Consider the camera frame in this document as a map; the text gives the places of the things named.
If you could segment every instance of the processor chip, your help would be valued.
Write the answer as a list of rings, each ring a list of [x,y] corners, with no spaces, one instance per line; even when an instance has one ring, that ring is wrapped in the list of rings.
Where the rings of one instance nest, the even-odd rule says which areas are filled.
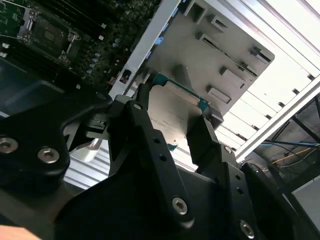
[[[61,53],[68,49],[69,29],[55,24],[50,19],[38,16],[31,36],[31,47],[36,47],[54,58],[59,58]]]

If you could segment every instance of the motherboard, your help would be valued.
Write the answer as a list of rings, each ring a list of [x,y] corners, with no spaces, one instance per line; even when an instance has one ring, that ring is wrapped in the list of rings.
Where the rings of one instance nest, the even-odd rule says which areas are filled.
[[[60,85],[110,88],[160,2],[0,0],[1,57]]]

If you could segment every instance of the black plastic part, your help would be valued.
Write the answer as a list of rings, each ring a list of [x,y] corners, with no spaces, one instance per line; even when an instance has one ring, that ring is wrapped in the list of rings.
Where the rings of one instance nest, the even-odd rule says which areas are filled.
[[[72,199],[56,219],[56,239],[228,239],[224,238],[226,210],[219,185],[181,168],[178,174],[188,189],[188,207],[195,216],[189,230],[172,232],[168,228],[150,173],[136,166]]]
[[[0,137],[16,140],[18,148],[0,153],[0,186],[29,195],[56,189],[70,162],[64,128],[110,103],[111,98],[101,100],[94,91],[76,91],[1,120]],[[57,150],[58,161],[48,164],[38,159],[42,148]]]
[[[257,225],[266,239],[319,239],[317,230],[301,218],[282,196],[283,192],[257,165],[245,163],[241,170],[245,174]]]
[[[176,231],[191,228],[194,222],[191,207],[185,215],[177,214],[173,209],[173,198],[179,197],[189,204],[189,197],[164,136],[153,128],[147,109],[138,101],[128,101],[110,128],[111,174],[141,165],[150,174],[146,181],[153,182],[161,211],[167,216],[166,226]]]
[[[199,166],[196,172],[219,183],[224,189],[224,207],[228,210],[225,213],[228,221],[227,235],[241,240],[248,239],[241,230],[240,221],[248,223],[253,232],[257,233],[246,178],[236,168],[234,153],[227,146],[219,144],[212,124],[203,117],[199,118],[186,139],[192,162]]]
[[[138,101],[141,106],[148,110],[149,108],[149,93],[150,87],[146,84],[140,84],[137,89],[135,100]]]

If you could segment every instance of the metal plate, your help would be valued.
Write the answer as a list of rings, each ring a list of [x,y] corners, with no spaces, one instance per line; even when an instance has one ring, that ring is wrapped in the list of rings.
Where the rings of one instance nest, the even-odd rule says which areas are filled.
[[[148,113],[153,127],[162,132],[167,144],[178,145],[202,111],[163,86],[154,86],[149,96]]]

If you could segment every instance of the electronic component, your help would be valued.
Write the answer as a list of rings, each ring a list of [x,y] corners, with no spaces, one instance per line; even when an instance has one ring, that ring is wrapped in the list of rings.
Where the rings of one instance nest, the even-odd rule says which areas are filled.
[[[1,2],[0,38],[11,37],[6,41],[11,47],[8,52],[2,51],[3,57],[47,81],[68,79],[61,73],[69,72],[78,82],[96,88],[110,87],[160,2]]]

